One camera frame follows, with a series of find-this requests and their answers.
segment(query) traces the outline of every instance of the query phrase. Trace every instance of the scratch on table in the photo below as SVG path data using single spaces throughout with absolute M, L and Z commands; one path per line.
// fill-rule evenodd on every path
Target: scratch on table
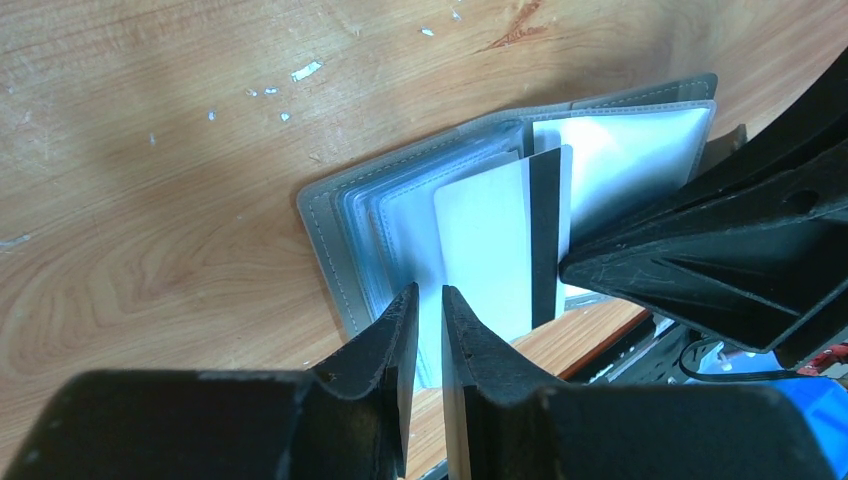
M 100 225 L 97 223 L 97 214 L 91 214 L 91 220 L 94 222 L 94 229 L 97 231 L 97 243 L 100 246 L 100 254 L 103 254 L 103 236 L 100 233 Z
M 327 7 L 327 13 L 329 14 L 329 17 L 335 20 L 339 24 L 339 26 L 346 32 L 350 33 L 354 37 L 358 37 L 361 35 L 362 25 L 360 25 L 358 22 L 354 22 L 350 18 L 350 15 L 345 13 L 342 9 Z
M 479 50 L 477 53 L 492 50 L 494 48 L 509 47 L 513 43 L 518 43 L 519 41 L 525 40 L 533 35 L 547 31 L 548 27 L 543 25 L 524 28 L 524 24 L 527 23 L 530 17 L 532 17 L 541 6 L 542 0 L 531 0 L 529 3 L 524 4 L 518 10 L 518 15 L 510 23 L 507 33 L 489 44 L 488 47 Z
M 323 66 L 324 66 L 323 62 L 319 62 L 318 60 L 313 60 L 312 63 L 310 63 L 309 65 L 301 68 L 300 70 L 292 72 L 292 74 L 291 74 L 292 82 L 299 82 L 299 81 L 303 80 L 304 78 L 306 78 L 306 77 L 312 75 L 313 73 L 317 72 L 318 69 L 323 67 Z
M 16 247 L 24 242 L 28 242 L 30 238 L 32 237 L 28 233 L 25 233 L 14 240 L 10 240 L 8 242 L 0 242 L 0 248 Z
M 46 144 L 46 143 L 44 145 L 47 145 L 46 147 L 44 147 L 44 157 L 49 158 L 50 157 L 50 145 Z M 38 168 L 44 170 L 45 172 L 48 171 L 47 167 L 45 167 L 43 164 L 33 160 L 32 158 L 23 159 L 23 163 L 26 164 L 26 165 L 38 167 Z
M 26 55 L 23 55 L 20 52 L 15 52 L 15 56 L 18 58 L 18 60 L 20 60 L 21 63 L 24 64 L 25 67 L 27 67 L 27 70 L 29 70 L 30 74 L 38 74 L 38 72 L 36 72 L 36 70 L 32 68 L 32 64 L 29 62 L 29 60 L 27 60 Z
M 26 113 L 24 113 L 23 117 L 21 117 L 21 119 L 18 120 L 18 123 L 15 125 L 15 128 L 18 128 L 21 125 L 28 124 L 30 122 L 30 120 L 32 120 L 32 111 L 27 110 Z

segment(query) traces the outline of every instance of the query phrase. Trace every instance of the black plastic bracket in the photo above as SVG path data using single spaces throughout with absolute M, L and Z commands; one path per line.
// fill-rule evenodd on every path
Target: black plastic bracket
M 832 478 L 794 405 L 762 386 L 575 387 L 443 291 L 448 470 L 515 478 Z
M 405 474 L 418 286 L 305 372 L 96 371 L 65 385 L 15 479 L 396 479 Z
M 576 246 L 566 283 L 796 364 L 848 318 L 848 54 L 666 202 Z

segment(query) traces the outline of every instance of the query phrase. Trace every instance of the white paint speck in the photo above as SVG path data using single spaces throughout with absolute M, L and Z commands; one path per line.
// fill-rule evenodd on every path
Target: white paint speck
M 604 369 L 603 369 L 603 370 L 601 370 L 600 372 L 596 373 L 596 374 L 595 374 L 595 376 L 593 376 L 592 378 L 590 378 L 590 379 L 589 379 L 589 383 L 594 383 L 594 382 L 595 382 L 595 380 L 597 380 L 597 379 L 599 379 L 599 378 L 603 377 L 604 375 L 606 375 L 606 374 L 607 374 L 607 372 L 609 372 L 610 370 L 612 370 L 612 367 L 613 367 L 613 364 L 611 364 L 611 363 L 610 363 L 609 365 L 607 365 L 607 366 L 606 366 L 606 368 L 604 368 Z
M 21 235 L 20 237 L 14 239 L 14 240 L 9 240 L 8 242 L 0 242 L 0 248 L 15 247 L 15 246 L 20 245 L 24 242 L 28 242 L 30 238 L 32 238 L 32 237 L 30 237 L 29 234 Z
M 310 63 L 309 65 L 301 68 L 300 70 L 298 70 L 296 72 L 292 72 L 292 75 L 291 75 L 292 76 L 292 82 L 299 82 L 299 81 L 303 80 L 304 78 L 306 78 L 306 77 L 312 75 L 313 73 L 317 72 L 318 69 L 323 67 L 323 66 L 324 66 L 323 62 L 319 62 L 318 60 L 313 60 L 312 63 Z

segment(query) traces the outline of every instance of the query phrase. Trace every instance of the wallet stitching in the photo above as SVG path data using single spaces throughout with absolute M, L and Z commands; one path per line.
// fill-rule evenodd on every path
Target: wallet stitching
M 312 221 L 315 223 L 315 228 L 318 229 L 318 237 L 321 239 L 321 245 L 324 247 L 324 254 L 327 256 L 327 263 L 330 264 L 330 270 L 333 272 L 333 278 L 336 279 L 336 285 L 339 287 L 339 292 L 341 292 L 342 299 L 345 301 L 347 314 L 350 317 L 351 323 L 353 323 L 353 331 L 358 332 L 359 327 L 356 326 L 356 320 L 353 318 L 353 312 L 350 310 L 350 301 L 348 301 L 347 295 L 344 293 L 344 288 L 342 288 L 342 282 L 339 280 L 339 275 L 336 273 L 336 267 L 333 265 L 332 257 L 330 257 L 330 250 L 327 249 L 327 243 L 324 241 L 324 234 L 321 232 L 321 226 L 318 225 L 318 217 L 315 216 L 315 210 L 312 209 L 312 202 L 309 202 L 309 213 L 312 215 Z
M 610 105 L 616 105 L 616 104 L 619 104 L 619 103 L 628 102 L 630 100 L 646 98 L 646 97 L 649 97 L 649 96 L 652 96 L 652 95 L 659 95 L 661 93 L 670 92 L 670 91 L 673 91 L 673 90 L 680 90 L 683 87 L 690 87 L 690 86 L 693 86 L 693 85 L 703 85 L 704 86 L 704 100 L 709 98 L 710 85 L 703 80 L 698 80 L 698 81 L 689 82 L 689 83 L 686 83 L 686 84 L 683 84 L 683 85 L 675 85 L 673 87 L 664 88 L 662 90 L 655 90 L 653 92 L 647 92 L 643 95 L 636 95 L 636 96 L 628 97 L 628 98 L 625 98 L 625 99 L 622 99 L 622 100 L 616 100 L 614 102 L 608 102 L 608 103 L 605 103 L 603 105 L 599 105 L 597 107 L 590 107 L 590 108 L 608 107 Z M 324 195 L 329 195 L 330 193 L 338 191 L 338 190 L 340 190 L 340 189 L 342 189 L 342 188 L 344 188 L 348 185 L 351 185 L 353 183 L 359 182 L 360 180 L 367 178 L 367 177 L 370 177 L 370 176 L 372 176 L 376 173 L 379 173 L 379 172 L 381 172 L 381 171 L 383 171 L 387 168 L 391 168 L 391 167 L 394 167 L 396 165 L 401 165 L 401 164 L 406 163 L 410 160 L 416 159 L 416 158 L 420 157 L 421 155 L 429 153 L 429 152 L 431 152 L 431 151 L 433 151 L 437 148 L 441 148 L 445 145 L 448 145 L 448 144 L 456 142 L 456 141 L 457 141 L 457 139 L 448 140 L 448 141 L 442 142 L 438 145 L 435 145 L 431 148 L 428 148 L 426 150 L 422 150 L 421 152 L 418 152 L 415 155 L 411 155 L 409 157 L 398 160 L 397 162 L 393 162 L 393 163 L 389 163 L 387 165 L 383 165 L 382 167 L 374 170 L 373 172 L 369 172 L 369 173 L 366 173 L 364 175 L 360 175 L 359 177 L 356 177 L 355 179 L 353 179 L 353 180 L 351 180 L 347 183 L 343 183 L 343 184 L 337 186 L 336 188 L 325 193 Z M 313 197 L 313 199 L 309 202 L 309 214 L 312 216 L 312 222 L 315 224 L 315 228 L 318 231 L 318 238 L 321 240 L 321 246 L 324 247 L 324 255 L 327 257 L 327 263 L 330 265 L 330 270 L 333 272 L 333 278 L 335 278 L 335 280 L 336 280 L 336 286 L 339 288 L 339 292 L 342 294 L 342 299 L 344 300 L 345 307 L 347 308 L 347 314 L 350 317 L 351 323 L 353 324 L 353 330 L 354 330 L 354 332 L 359 332 L 359 327 L 356 325 L 356 319 L 354 318 L 353 312 L 350 309 L 350 302 L 347 299 L 347 295 L 345 295 L 344 288 L 342 288 L 342 282 L 339 279 L 338 274 L 336 273 L 336 267 L 333 265 L 333 259 L 330 256 L 330 250 L 327 248 L 327 243 L 324 241 L 324 234 L 321 232 L 321 226 L 319 225 L 318 217 L 315 215 L 315 210 L 313 210 L 313 208 L 312 208 L 312 201 L 315 200 L 316 198 L 318 198 L 317 195 L 315 197 Z
M 605 103 L 603 105 L 598 105 L 597 107 L 589 107 L 589 108 L 608 107 L 610 105 L 616 105 L 616 104 L 619 104 L 619 103 L 629 102 L 630 100 L 638 100 L 640 98 L 650 97 L 652 95 L 659 95 L 661 93 L 670 92 L 672 90 L 680 90 L 683 87 L 691 87 L 693 85 L 703 85 L 704 86 L 704 99 L 705 100 L 710 96 L 710 84 L 708 84 L 707 82 L 705 82 L 703 80 L 697 80 L 697 81 L 689 82 L 689 83 L 686 83 L 686 84 L 683 84 L 683 85 L 676 85 L 674 87 L 668 87 L 668 88 L 664 88 L 662 90 L 656 90 L 654 92 L 648 92 L 648 93 L 645 93 L 645 94 L 642 94 L 642 95 L 637 95 L 635 97 L 627 97 L 627 98 L 624 98 L 624 99 L 621 99 L 621 100 L 616 100 L 614 102 L 608 102 L 608 103 Z

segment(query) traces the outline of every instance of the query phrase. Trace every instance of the white card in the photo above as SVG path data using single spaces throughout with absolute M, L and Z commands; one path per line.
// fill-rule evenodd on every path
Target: white card
M 644 208 L 686 184 L 715 109 L 714 102 L 703 103 L 647 113 L 599 115 L 584 110 L 533 124 L 536 152 L 566 144 L 573 149 L 572 238 L 587 238 L 611 219 Z M 571 285 L 565 288 L 566 298 L 587 293 Z
M 445 185 L 433 198 L 447 284 L 457 287 L 480 321 L 505 341 L 533 328 L 530 160 Z M 566 238 L 564 245 L 570 223 L 570 166 L 571 149 L 566 147 L 560 156 L 560 171 L 566 179 L 561 182 L 565 192 L 560 196 L 564 231 L 559 235 Z M 564 306 L 559 300 L 561 297 L 557 314 Z M 435 334 L 419 330 L 419 339 Z
M 442 285 L 447 280 L 433 194 L 443 185 L 516 160 L 518 153 L 508 152 L 465 168 L 435 170 L 379 202 L 376 217 L 386 232 L 386 262 L 398 277 L 397 288 L 413 281 L 419 286 L 416 388 L 442 385 Z

